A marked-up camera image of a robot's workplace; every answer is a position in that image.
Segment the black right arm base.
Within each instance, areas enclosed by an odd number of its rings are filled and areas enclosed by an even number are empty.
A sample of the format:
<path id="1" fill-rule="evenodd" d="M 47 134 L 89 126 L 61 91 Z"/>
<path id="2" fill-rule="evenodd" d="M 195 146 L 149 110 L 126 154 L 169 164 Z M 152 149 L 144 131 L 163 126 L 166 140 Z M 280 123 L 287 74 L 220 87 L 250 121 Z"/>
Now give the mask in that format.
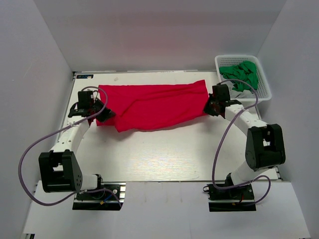
<path id="1" fill-rule="evenodd" d="M 228 190 L 216 189 L 212 184 L 203 187 L 208 194 L 210 212 L 254 212 L 255 197 L 251 185 Z"/>

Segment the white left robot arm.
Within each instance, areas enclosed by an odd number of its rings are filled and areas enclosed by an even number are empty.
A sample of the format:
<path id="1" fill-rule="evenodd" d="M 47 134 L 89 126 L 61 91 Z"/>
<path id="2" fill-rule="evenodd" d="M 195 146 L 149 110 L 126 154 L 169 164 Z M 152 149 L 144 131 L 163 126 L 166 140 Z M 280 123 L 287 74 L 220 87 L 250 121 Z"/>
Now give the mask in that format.
<path id="1" fill-rule="evenodd" d="M 95 199 L 105 194 L 99 174 L 84 175 L 76 159 L 81 140 L 94 120 L 104 122 L 115 113 L 97 97 L 94 91 L 79 91 L 78 102 L 68 114 L 67 127 L 49 152 L 38 159 L 42 186 L 46 193 L 88 190 Z"/>

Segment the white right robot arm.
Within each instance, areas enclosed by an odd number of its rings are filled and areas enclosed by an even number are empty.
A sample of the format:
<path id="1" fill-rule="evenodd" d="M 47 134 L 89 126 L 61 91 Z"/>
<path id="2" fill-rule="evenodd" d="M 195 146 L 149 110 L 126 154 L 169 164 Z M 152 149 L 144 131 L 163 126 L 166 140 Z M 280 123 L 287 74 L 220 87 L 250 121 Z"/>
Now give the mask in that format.
<path id="1" fill-rule="evenodd" d="M 214 85 L 212 90 L 204 112 L 210 116 L 221 116 L 229 121 L 214 156 L 213 175 L 216 171 L 220 150 L 230 128 L 234 125 L 246 136 L 245 161 L 236 170 L 229 173 L 230 183 L 218 186 L 215 178 L 212 178 L 214 188 L 225 190 L 228 197 L 235 199 L 243 193 L 243 186 L 262 178 L 263 172 L 285 163 L 283 131 L 278 124 L 267 124 L 249 112 L 249 109 L 258 104 L 258 99 L 245 107 L 240 101 L 230 98 L 226 84 Z"/>

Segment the red t shirt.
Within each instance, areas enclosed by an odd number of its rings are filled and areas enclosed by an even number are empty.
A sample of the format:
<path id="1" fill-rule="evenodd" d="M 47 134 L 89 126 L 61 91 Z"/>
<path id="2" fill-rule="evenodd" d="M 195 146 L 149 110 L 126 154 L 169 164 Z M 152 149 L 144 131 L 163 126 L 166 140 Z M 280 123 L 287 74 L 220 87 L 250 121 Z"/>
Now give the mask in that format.
<path id="1" fill-rule="evenodd" d="M 117 132 L 152 131 L 204 116 L 208 100 L 206 82 L 177 85 L 100 85 L 100 97 L 115 116 L 97 126 Z"/>

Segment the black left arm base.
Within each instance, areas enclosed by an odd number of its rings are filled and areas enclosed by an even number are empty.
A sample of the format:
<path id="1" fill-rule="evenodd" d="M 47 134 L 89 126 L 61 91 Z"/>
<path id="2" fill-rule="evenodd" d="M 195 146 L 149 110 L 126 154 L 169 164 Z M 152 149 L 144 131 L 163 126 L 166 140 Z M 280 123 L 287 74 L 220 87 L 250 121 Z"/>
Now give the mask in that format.
<path id="1" fill-rule="evenodd" d="M 125 182 L 103 182 L 100 189 L 76 194 L 72 210 L 119 211 L 125 200 Z"/>

